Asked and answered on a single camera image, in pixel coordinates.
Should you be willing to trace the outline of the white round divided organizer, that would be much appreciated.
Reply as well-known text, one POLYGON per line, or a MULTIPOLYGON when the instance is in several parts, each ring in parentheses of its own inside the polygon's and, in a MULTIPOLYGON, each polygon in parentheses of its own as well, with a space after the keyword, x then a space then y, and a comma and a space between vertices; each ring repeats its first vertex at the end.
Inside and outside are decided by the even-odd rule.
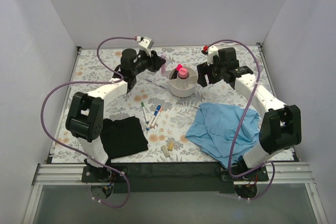
POLYGON ((175 70, 171 70, 169 73, 168 86, 170 92, 179 98, 186 98, 195 93, 197 88, 198 73, 189 67, 185 67, 188 72, 188 77, 186 79, 181 79, 177 76, 172 79, 175 70))

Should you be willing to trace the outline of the yellow small clip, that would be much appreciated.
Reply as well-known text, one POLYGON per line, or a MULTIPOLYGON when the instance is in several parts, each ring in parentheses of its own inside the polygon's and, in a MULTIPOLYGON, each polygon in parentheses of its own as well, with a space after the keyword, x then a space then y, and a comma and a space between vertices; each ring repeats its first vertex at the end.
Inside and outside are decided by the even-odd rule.
POLYGON ((168 149, 169 151, 172 151, 172 150, 173 150, 173 147, 174 147, 174 143, 171 142, 171 143, 168 145, 168 148, 167 148, 167 149, 168 149))

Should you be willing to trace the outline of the pink black highlighter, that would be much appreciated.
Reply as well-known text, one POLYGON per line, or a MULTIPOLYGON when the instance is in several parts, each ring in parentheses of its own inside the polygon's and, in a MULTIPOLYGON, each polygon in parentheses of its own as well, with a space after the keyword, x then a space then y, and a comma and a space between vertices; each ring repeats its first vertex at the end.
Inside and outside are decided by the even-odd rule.
POLYGON ((172 76, 170 77, 170 80, 172 79, 176 79, 177 78, 177 75, 178 75, 178 72, 179 70, 182 68, 183 66, 181 64, 178 64, 177 67, 173 70, 173 74, 172 76))

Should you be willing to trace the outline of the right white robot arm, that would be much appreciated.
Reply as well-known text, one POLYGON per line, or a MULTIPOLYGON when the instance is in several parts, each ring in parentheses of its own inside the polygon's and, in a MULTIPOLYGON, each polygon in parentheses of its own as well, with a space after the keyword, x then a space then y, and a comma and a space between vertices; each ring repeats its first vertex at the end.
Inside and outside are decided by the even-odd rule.
POLYGON ((259 75, 248 66, 240 66, 233 47, 205 46, 202 53, 207 61, 197 66, 197 83, 206 87, 225 81, 248 100, 247 105, 253 106, 262 119, 256 145, 239 158, 235 169, 228 169, 232 178, 251 180, 274 155, 301 143, 300 109, 278 100, 259 83, 259 75))

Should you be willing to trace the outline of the floral table mat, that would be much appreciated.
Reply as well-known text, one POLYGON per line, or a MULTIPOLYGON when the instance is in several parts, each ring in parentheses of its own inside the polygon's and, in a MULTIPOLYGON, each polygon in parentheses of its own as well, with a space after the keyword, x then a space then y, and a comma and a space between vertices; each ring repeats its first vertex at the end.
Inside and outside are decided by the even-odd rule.
MULTIPOLYGON (((208 85, 206 88, 197 86, 194 94, 187 98, 178 98, 170 91, 167 84, 168 75, 177 64, 186 65, 196 69, 196 66, 204 61, 206 57, 202 55, 200 47, 164 47, 154 48, 159 56, 166 54, 166 73, 161 76, 161 72, 152 73, 145 71, 137 76, 137 83, 130 93, 119 97, 109 104, 105 118, 111 120, 122 120, 131 116, 140 119, 144 136, 148 141, 149 150, 114 159, 114 162, 211 162, 210 156, 203 153, 201 149, 185 138, 185 134, 195 119, 197 108, 191 105, 200 105, 204 102, 222 103, 237 105, 241 108, 246 106, 246 99, 233 90, 230 85, 221 81, 215 85, 208 85), (146 82, 144 79, 167 87, 167 90, 156 87, 146 82), (146 114, 150 119, 156 107, 161 105, 161 112, 155 129, 146 131, 147 124, 141 109, 141 102, 144 102, 146 114), (161 150, 162 145, 174 143, 174 147, 169 157, 165 157, 161 150)), ((78 56, 73 74, 73 81, 101 81, 111 77, 111 72, 106 69, 98 60, 96 49, 83 49, 78 56)), ((88 92, 98 85, 77 84, 72 85, 67 100, 67 105, 62 115, 62 122, 59 127, 57 139, 69 146, 82 150, 80 143, 65 128, 65 121, 71 99, 74 93, 88 92)), ((54 144, 52 163, 83 163, 85 156, 69 150, 59 144, 54 144)))

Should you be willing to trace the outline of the aluminium front rail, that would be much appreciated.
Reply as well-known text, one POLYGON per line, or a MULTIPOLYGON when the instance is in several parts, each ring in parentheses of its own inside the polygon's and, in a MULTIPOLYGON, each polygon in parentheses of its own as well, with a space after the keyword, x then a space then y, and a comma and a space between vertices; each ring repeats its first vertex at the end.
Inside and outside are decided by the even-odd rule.
MULTIPOLYGON (((307 162, 276 162, 274 184, 311 184, 315 182, 307 162)), ((80 183, 84 164, 38 165, 34 185, 75 185, 80 183)))

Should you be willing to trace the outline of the beige eraser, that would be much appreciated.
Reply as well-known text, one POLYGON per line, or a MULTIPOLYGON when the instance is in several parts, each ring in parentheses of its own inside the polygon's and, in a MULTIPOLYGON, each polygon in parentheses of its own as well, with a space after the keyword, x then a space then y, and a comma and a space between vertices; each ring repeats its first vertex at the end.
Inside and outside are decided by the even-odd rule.
POLYGON ((169 150, 167 149, 167 147, 165 145, 161 146, 161 150, 162 150, 163 154, 165 155, 165 157, 169 157, 170 156, 170 152, 169 152, 169 150))

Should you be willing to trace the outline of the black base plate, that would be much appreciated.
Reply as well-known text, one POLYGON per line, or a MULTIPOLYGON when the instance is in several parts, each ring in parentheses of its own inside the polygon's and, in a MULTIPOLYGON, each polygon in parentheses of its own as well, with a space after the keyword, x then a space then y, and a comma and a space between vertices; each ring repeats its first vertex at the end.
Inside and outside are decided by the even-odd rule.
POLYGON ((111 167, 124 174, 132 193, 216 191, 233 194, 234 182, 248 183, 252 178, 267 182, 261 168, 245 178, 232 178, 219 162, 114 163, 111 167))

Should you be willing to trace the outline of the orange capped marker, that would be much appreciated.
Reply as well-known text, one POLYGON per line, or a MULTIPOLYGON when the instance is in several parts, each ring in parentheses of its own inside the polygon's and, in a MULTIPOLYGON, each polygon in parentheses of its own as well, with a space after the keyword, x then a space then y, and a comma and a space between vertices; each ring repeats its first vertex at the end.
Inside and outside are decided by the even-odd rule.
POLYGON ((157 115, 156 115, 154 121, 153 121, 152 124, 151 124, 151 128, 155 128, 155 125, 156 125, 156 123, 157 123, 157 121, 158 121, 158 118, 159 118, 159 116, 160 116, 162 110, 163 110, 163 107, 161 107, 161 108, 159 109, 159 111, 158 111, 158 113, 157 113, 157 115))

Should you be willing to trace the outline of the light pink highlighter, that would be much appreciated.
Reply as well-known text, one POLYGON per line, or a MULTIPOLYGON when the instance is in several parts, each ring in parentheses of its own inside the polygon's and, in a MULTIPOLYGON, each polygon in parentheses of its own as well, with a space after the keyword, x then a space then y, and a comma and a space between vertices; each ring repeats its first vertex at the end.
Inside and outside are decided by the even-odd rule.
POLYGON ((165 63, 161 66, 161 76, 165 76, 165 73, 166 73, 166 54, 162 54, 161 58, 165 60, 165 63))

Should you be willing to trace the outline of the green capped marker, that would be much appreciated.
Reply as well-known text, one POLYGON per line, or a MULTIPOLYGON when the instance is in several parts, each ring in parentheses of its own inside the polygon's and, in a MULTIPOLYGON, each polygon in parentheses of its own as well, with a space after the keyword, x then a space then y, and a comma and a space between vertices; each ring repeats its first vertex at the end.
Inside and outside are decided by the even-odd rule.
POLYGON ((146 109, 145 109, 145 106, 144 106, 144 102, 141 102, 141 109, 142 109, 142 112, 143 112, 143 115, 144 115, 145 122, 148 124, 149 119, 148 119, 148 116, 146 114, 146 109))

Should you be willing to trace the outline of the black folded cloth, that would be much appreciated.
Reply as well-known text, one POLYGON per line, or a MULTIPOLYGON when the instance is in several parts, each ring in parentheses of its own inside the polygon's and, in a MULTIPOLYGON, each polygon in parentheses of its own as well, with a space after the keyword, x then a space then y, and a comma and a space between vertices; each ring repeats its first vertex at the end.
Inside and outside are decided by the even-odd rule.
POLYGON ((109 159, 126 157, 149 149, 140 120, 135 116, 114 121, 104 119, 100 138, 109 159))

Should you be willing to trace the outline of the light blue cloth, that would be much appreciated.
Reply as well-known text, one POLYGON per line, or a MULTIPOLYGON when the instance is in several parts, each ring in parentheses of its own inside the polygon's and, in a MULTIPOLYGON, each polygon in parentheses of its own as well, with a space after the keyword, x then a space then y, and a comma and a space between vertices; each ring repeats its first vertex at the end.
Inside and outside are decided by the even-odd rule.
MULTIPOLYGON (((202 103, 185 137, 227 167, 230 148, 243 112, 244 109, 236 105, 202 103)), ((232 164, 257 144, 259 120, 257 111, 247 111, 235 142, 232 164)))

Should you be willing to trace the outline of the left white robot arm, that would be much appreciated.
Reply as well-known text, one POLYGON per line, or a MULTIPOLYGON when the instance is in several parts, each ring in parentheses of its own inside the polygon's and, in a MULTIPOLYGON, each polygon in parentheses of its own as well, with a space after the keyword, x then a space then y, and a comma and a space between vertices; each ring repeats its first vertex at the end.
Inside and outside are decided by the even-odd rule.
POLYGON ((111 178, 112 170, 107 166, 111 159, 101 140, 101 133, 107 129, 104 112, 107 106, 118 97, 127 94, 136 84, 136 76, 146 70, 157 72, 166 63, 157 52, 149 49, 136 51, 128 48, 122 51, 120 64, 112 70, 109 83, 88 93, 76 92, 73 95, 66 129, 81 144, 87 154, 85 164, 90 174, 100 182, 111 178))

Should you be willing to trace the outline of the blue capped marker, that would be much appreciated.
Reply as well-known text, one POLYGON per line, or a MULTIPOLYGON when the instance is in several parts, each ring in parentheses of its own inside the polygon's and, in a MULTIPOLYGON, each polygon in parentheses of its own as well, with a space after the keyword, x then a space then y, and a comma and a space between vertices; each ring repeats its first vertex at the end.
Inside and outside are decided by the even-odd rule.
POLYGON ((149 120, 149 123, 148 123, 148 125, 147 125, 147 127, 146 127, 146 130, 147 130, 147 131, 148 131, 148 130, 151 128, 151 126, 153 125, 154 119, 156 118, 156 116, 157 116, 157 114, 158 114, 160 108, 161 108, 160 105, 158 105, 158 106, 156 107, 156 110, 154 111, 154 114, 153 114, 153 116, 151 117, 151 119, 149 120))

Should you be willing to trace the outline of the purple thin pen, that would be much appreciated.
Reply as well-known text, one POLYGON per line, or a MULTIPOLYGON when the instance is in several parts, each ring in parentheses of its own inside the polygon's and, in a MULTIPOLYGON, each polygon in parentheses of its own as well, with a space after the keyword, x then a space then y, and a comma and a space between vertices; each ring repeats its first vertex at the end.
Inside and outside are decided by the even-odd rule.
POLYGON ((152 80, 149 80, 149 79, 144 79, 146 82, 148 82, 148 83, 150 83, 150 84, 153 84, 153 85, 155 85, 156 87, 159 87, 159 88, 162 88, 162 89, 165 89, 165 90, 167 90, 167 87, 165 87, 165 86, 163 86, 163 85, 160 85, 160 84, 157 84, 157 83, 155 83, 155 82, 153 82, 152 80))

